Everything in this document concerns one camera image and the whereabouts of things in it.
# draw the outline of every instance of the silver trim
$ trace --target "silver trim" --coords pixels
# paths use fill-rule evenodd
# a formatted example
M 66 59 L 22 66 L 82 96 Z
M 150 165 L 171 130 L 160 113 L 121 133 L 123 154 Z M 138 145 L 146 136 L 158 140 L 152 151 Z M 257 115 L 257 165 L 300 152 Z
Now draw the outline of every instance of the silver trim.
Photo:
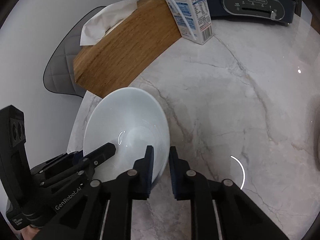
M 282 9 L 283 9 L 283 16 L 282 16 L 280 19 L 274 20 L 274 21 L 281 21 L 281 20 L 284 18 L 285 10 L 284 10 L 284 7 L 283 7 L 282 3 L 280 3 L 280 4 L 281 4 Z M 232 14 L 232 15 L 251 16 L 251 17 L 257 17 L 257 18 L 271 19 L 271 17 L 264 17 L 264 16 L 259 16 L 259 15 L 232 13 L 232 12 L 230 12 L 230 11 L 226 8 L 226 6 L 225 6 L 225 4 L 224 4 L 224 0 L 222 0 L 222 6 L 223 6 L 223 8 L 224 8 L 228 13 L 230 13 L 230 14 Z

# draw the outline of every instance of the marble table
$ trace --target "marble table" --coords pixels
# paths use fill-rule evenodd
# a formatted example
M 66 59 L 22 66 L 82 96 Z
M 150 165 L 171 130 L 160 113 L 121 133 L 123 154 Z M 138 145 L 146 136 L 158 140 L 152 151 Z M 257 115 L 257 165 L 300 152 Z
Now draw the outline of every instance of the marble table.
M 171 145 L 208 179 L 232 179 L 291 240 L 320 210 L 320 35 L 289 26 L 214 20 L 201 46 L 181 38 L 130 86 L 161 104 Z M 87 92 L 68 152 L 81 150 L 101 98 Z M 190 205 L 172 194 L 169 167 L 148 201 L 134 201 L 132 239 L 191 239 Z

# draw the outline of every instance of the carton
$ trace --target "carton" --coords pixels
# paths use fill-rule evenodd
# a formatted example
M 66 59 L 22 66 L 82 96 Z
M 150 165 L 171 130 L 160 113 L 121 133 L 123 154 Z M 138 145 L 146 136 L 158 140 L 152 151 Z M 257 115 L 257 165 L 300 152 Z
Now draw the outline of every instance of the carton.
M 212 37 L 207 0 L 166 0 L 181 36 L 199 44 Z

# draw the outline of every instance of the metal screw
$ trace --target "metal screw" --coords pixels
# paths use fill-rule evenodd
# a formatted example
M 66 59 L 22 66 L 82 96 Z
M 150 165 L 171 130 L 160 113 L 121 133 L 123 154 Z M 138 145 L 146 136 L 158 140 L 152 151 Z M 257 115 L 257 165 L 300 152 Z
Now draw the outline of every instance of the metal screw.
M 186 172 L 186 174 L 187 174 L 187 176 L 189 176 L 189 177 L 193 177 L 193 176 L 195 176 L 197 173 L 196 173 L 195 171 L 193 171 L 193 170 L 188 170 L 188 171 Z
M 228 186 L 228 187 L 231 187 L 233 185 L 233 181 L 231 179 L 225 179 L 223 181 L 223 184 Z
M 138 172 L 136 171 L 136 170 L 128 170 L 128 172 L 127 172 L 127 174 L 129 175 L 129 176 L 134 176 L 134 175 L 136 175 Z
M 99 185 L 100 185 L 100 181 L 98 181 L 97 179 L 94 179 L 90 182 L 91 187 L 97 187 Z

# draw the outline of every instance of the white bowl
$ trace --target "white bowl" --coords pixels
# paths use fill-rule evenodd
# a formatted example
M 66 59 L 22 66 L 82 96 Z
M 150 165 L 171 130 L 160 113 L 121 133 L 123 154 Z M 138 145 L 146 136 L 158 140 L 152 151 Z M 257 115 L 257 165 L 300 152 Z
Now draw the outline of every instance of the white bowl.
M 96 167 L 94 179 L 102 182 L 115 179 L 133 168 L 144 157 L 147 145 L 154 148 L 152 182 L 166 166 L 170 135 L 164 111 L 156 99 L 138 88 L 121 88 L 107 95 L 93 111 L 83 141 L 84 155 L 107 142 L 116 146 L 116 153 Z

